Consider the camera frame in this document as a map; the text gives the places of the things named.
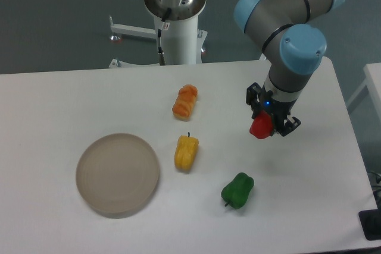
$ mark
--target plate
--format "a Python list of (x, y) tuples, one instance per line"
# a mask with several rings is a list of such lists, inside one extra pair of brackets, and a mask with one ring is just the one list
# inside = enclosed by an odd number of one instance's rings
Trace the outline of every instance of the plate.
[(142, 208), (159, 179), (153, 148), (132, 134), (112, 134), (81, 156), (76, 183), (82, 198), (105, 217), (121, 218)]

